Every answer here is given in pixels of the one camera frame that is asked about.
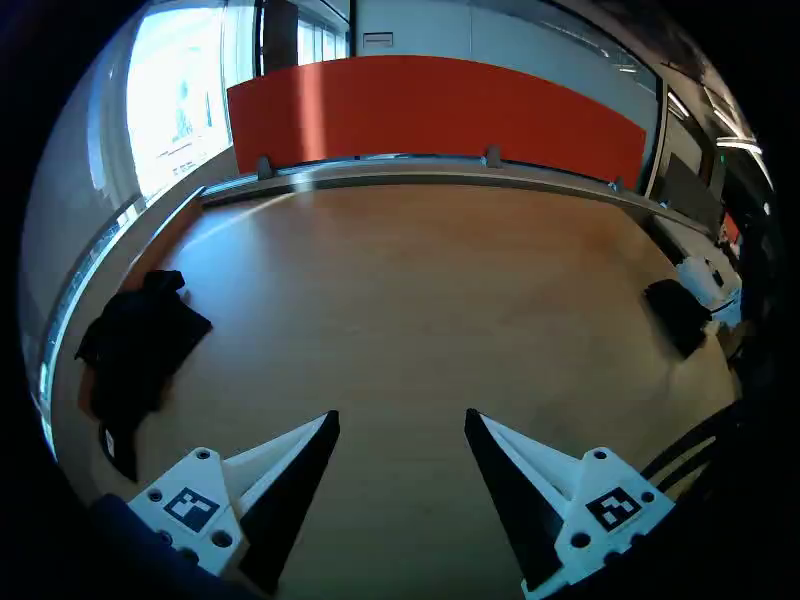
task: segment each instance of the red panel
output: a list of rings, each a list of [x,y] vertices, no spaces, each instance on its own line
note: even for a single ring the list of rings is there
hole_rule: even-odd
[[[358,154],[481,156],[555,167],[633,188],[643,129],[565,87],[431,56],[365,56],[270,73],[228,90],[239,170]]]

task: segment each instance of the white wall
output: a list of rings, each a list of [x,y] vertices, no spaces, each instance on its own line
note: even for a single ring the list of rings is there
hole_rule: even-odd
[[[358,55],[470,58],[470,7],[431,0],[357,0]],[[364,33],[394,33],[391,48],[364,47]]]
[[[609,61],[566,36],[496,11],[437,0],[357,0],[358,53],[420,54],[489,63],[553,81],[608,106],[645,130],[642,165],[658,127],[658,99]],[[394,34],[365,48],[363,33]]]

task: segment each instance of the white object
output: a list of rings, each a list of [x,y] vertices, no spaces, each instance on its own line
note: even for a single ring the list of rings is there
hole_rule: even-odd
[[[555,550],[563,567],[527,600],[545,598],[603,568],[672,510],[674,503],[608,448],[578,460],[481,415],[497,445],[563,520]]]
[[[733,283],[730,280],[727,283],[723,281],[723,285],[720,286],[714,280],[712,269],[716,269],[714,263],[694,256],[690,256],[675,267],[681,285],[711,311],[715,321],[736,327],[742,320],[742,288],[738,285],[739,279],[737,277]]]
[[[249,547],[240,519],[317,433],[322,415],[265,444],[223,460],[196,448],[128,506],[179,553],[219,577],[239,578]]]

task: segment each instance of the screw hole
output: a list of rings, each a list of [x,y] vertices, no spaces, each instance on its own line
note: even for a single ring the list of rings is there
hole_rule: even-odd
[[[586,548],[591,541],[592,538],[590,538],[587,534],[580,532],[572,536],[570,544],[572,544],[575,548]]]
[[[603,564],[607,565],[609,563],[614,562],[620,556],[622,556],[619,552],[611,551],[603,557]]]
[[[227,531],[215,531],[211,534],[211,542],[220,548],[227,548],[233,543],[233,538]]]
[[[200,557],[197,556],[197,552],[192,550],[191,548],[181,548],[178,550],[178,554],[180,554],[181,558],[186,559],[193,565],[196,565],[200,562]]]

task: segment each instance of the black cloth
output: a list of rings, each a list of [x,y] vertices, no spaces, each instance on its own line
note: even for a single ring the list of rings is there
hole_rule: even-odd
[[[120,292],[89,325],[75,358],[95,371],[91,409],[100,445],[117,470],[136,481],[134,434],[161,390],[211,329],[178,295],[179,271],[151,271],[139,290]]]
[[[705,341],[703,327],[711,312],[673,279],[650,284],[644,297],[678,352],[688,358]]]

